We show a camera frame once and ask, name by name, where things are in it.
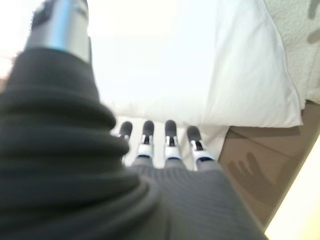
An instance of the textured white fabric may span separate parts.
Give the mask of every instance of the textured white fabric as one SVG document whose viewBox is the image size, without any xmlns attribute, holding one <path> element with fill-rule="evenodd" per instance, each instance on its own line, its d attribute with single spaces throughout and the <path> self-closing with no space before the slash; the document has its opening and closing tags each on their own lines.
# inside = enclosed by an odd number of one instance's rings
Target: textured white fabric
<svg viewBox="0 0 320 240">
<path fill-rule="evenodd" d="M 320 104 L 320 1 L 265 0 L 285 47 L 288 71 L 305 100 Z"/>
<path fill-rule="evenodd" d="M 113 18 L 117 6 L 108 0 L 99 6 L 103 15 L 91 15 L 98 23 L 111 14 L 104 29 L 90 32 L 100 96 L 117 116 L 196 126 L 302 123 L 283 43 L 262 0 L 155 2 L 161 16 L 141 5 L 131 19 Z M 141 15 L 150 18 L 135 27 Z"/>
<path fill-rule="evenodd" d="M 131 117 L 117 117 L 117 123 L 112 130 L 113 134 L 117 134 L 120 130 L 122 123 L 130 121 L 132 123 L 132 134 L 130 137 L 129 145 L 130 151 L 124 156 L 125 164 L 130 166 L 136 159 L 137 150 L 142 137 L 143 125 L 145 119 L 131 118 Z M 219 159 L 222 147 L 225 142 L 225 137 L 229 127 L 228 126 L 208 126 L 200 127 L 201 137 L 208 151 L 216 159 Z M 183 162 L 189 170 L 193 170 L 194 162 L 189 146 L 186 127 L 177 128 L 177 137 L 181 150 Z M 165 124 L 161 122 L 154 122 L 154 153 L 153 164 L 156 168 L 163 168 L 165 165 Z"/>
</svg>

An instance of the ribbed fabric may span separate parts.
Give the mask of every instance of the ribbed fabric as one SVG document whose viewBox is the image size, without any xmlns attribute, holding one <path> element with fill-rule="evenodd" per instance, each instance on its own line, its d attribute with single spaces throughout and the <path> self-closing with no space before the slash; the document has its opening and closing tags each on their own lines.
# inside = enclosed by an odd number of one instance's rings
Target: ribbed fabric
<svg viewBox="0 0 320 240">
<path fill-rule="evenodd" d="M 17 58 L 0 95 L 1 240 L 265 239 L 222 170 L 124 168 L 115 123 L 91 66 Z"/>
</svg>

